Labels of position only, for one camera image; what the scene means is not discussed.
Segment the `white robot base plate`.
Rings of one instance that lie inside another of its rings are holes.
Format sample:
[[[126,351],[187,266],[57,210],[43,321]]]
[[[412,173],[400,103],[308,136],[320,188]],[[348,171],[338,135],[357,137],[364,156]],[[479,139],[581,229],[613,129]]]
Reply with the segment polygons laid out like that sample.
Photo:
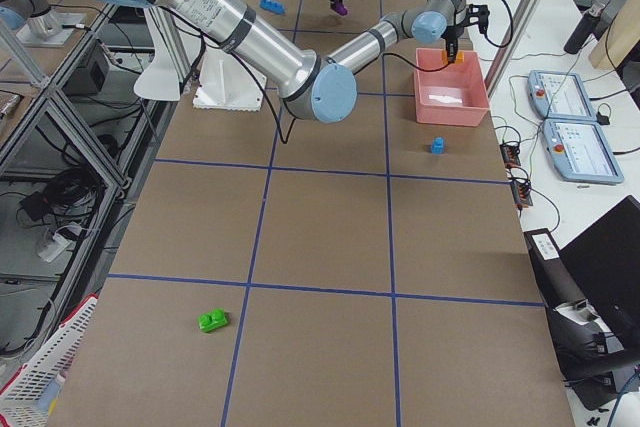
[[[157,7],[144,11],[154,56],[134,84],[145,99],[178,101],[192,93],[198,109],[258,111],[266,77],[245,70],[230,55],[200,37],[197,29]]]

